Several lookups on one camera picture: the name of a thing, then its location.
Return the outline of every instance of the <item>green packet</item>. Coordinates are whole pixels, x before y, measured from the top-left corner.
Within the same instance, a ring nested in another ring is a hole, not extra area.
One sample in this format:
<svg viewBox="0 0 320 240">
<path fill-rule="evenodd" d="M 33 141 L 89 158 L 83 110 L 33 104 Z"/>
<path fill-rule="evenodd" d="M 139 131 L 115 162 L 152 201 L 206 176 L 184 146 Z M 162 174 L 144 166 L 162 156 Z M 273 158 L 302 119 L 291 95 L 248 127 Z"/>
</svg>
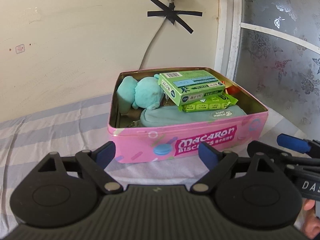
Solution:
<svg viewBox="0 0 320 240">
<path fill-rule="evenodd" d="M 222 93 L 220 96 L 204 98 L 200 101 L 196 101 L 187 105 L 179 106 L 180 111 L 185 112 L 199 112 L 208 110 L 220 110 L 226 109 L 228 106 L 234 106 L 238 102 L 238 99 Z"/>
</svg>

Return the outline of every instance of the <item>black tape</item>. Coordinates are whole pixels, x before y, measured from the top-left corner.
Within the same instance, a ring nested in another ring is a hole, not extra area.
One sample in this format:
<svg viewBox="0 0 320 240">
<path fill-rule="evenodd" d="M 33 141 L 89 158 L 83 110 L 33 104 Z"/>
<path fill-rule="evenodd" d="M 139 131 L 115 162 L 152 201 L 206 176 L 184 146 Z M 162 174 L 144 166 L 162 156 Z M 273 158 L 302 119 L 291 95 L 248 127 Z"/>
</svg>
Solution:
<svg viewBox="0 0 320 240">
<path fill-rule="evenodd" d="M 147 13 L 148 17 L 152 16 L 165 16 L 173 25 L 175 21 L 180 23 L 188 32 L 193 33 L 193 29 L 186 24 L 184 20 L 182 20 L 178 14 L 185 14 L 185 15 L 194 15 L 194 16 L 202 16 L 202 12 L 196 11 L 175 11 L 174 3 L 170 3 L 169 6 L 166 6 L 164 3 L 160 2 L 159 0 L 151 0 L 155 5 L 160 7 L 163 11 L 149 11 Z"/>
</svg>

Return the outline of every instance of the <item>bed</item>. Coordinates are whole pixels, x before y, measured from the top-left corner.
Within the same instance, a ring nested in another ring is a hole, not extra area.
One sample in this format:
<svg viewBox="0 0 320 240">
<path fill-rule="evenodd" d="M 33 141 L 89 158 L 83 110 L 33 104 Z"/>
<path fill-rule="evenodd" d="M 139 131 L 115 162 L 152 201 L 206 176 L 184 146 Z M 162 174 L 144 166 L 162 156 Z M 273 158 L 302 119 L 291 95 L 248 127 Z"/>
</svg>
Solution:
<svg viewBox="0 0 320 240">
<path fill-rule="evenodd" d="M 70 156 L 83 149 L 95 150 L 108 141 L 110 102 L 111 94 L 107 94 L 0 123 L 0 238 L 17 225 L 9 204 L 13 190 L 48 152 Z M 276 137 L 280 133 L 306 138 L 291 122 L 269 109 L 260 141 L 277 146 Z M 246 145 L 233 150 L 241 156 L 247 155 Z M 124 187 L 185 184 L 189 188 L 207 168 L 198 156 L 192 156 L 135 164 L 113 160 L 106 172 Z"/>
</svg>

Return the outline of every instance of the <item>green medicine box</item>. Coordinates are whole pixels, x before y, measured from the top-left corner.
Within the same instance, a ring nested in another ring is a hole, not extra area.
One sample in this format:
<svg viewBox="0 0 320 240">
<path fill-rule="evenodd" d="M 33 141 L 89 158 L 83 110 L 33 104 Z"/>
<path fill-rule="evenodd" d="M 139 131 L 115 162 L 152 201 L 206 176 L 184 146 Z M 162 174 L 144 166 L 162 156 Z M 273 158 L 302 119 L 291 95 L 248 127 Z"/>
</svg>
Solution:
<svg viewBox="0 0 320 240">
<path fill-rule="evenodd" d="M 205 70 L 160 73 L 158 84 L 177 106 L 219 96 L 225 89 L 220 80 Z"/>
</svg>

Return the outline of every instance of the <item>white wall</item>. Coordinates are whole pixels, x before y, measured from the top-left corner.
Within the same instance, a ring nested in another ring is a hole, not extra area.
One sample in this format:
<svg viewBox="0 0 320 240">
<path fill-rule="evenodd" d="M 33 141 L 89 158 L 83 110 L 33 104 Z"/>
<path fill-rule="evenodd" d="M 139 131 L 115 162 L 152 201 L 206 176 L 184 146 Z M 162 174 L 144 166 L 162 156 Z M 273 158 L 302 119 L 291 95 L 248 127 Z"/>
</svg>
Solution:
<svg viewBox="0 0 320 240">
<path fill-rule="evenodd" d="M 181 16 L 191 35 L 166 21 L 143 68 L 213 67 L 218 0 L 175 5 L 203 17 Z M 160 9 L 150 0 L 0 0 L 0 121 L 112 92 L 162 21 L 148 10 Z"/>
</svg>

